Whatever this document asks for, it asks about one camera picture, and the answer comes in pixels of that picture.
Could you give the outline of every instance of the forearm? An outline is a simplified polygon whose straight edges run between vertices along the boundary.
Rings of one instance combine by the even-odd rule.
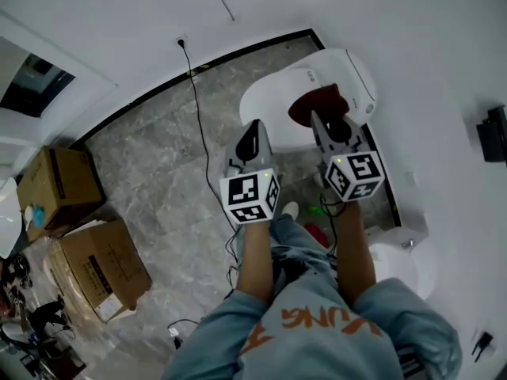
[[[343,299],[353,307],[359,296],[376,282],[359,204],[347,203],[344,212],[335,218],[334,223],[338,232],[338,288]]]
[[[236,288],[259,300],[273,299],[273,260],[269,223],[245,224],[242,263]]]

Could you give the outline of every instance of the white wall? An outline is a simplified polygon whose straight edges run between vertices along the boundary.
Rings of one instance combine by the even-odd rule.
[[[70,138],[181,74],[182,34],[195,65],[309,25],[329,46],[356,52],[377,83],[371,127],[402,220],[427,230],[439,252],[431,302],[459,330],[460,378],[493,378],[507,360],[507,168],[483,162],[475,124],[507,102],[507,0],[226,1],[236,22],[218,0],[0,0],[0,8],[114,86],[76,110],[63,129]],[[497,350],[473,364],[481,329]]]

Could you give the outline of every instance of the sneaker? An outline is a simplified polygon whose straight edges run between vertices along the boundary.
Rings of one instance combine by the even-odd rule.
[[[292,220],[295,221],[298,218],[299,214],[299,205],[296,201],[291,201],[290,203],[285,204],[282,209],[282,215],[289,214],[292,217]]]

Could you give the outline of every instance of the red object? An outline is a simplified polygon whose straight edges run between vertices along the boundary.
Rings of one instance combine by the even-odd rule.
[[[330,245],[327,243],[327,236],[320,228],[314,224],[305,224],[304,229],[307,230],[315,240],[324,248],[329,249]]]

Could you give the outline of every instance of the green object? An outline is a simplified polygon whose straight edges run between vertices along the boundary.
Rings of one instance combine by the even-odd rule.
[[[312,215],[324,215],[324,210],[317,206],[308,206],[307,211]]]

